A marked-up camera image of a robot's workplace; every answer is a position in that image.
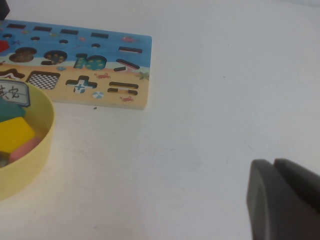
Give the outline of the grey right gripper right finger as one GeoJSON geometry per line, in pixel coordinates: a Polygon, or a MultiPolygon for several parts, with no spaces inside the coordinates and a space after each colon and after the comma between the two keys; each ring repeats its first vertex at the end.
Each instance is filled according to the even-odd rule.
{"type": "Polygon", "coordinates": [[[303,199],[320,198],[320,176],[301,165],[284,158],[274,160],[273,165],[290,187],[303,199]]]}

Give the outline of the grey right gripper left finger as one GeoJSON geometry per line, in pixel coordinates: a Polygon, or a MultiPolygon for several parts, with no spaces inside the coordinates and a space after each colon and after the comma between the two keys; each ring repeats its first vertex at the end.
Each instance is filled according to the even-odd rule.
{"type": "Polygon", "coordinates": [[[318,240],[320,199],[303,199],[274,162],[251,162],[246,204],[254,240],[318,240]]]}

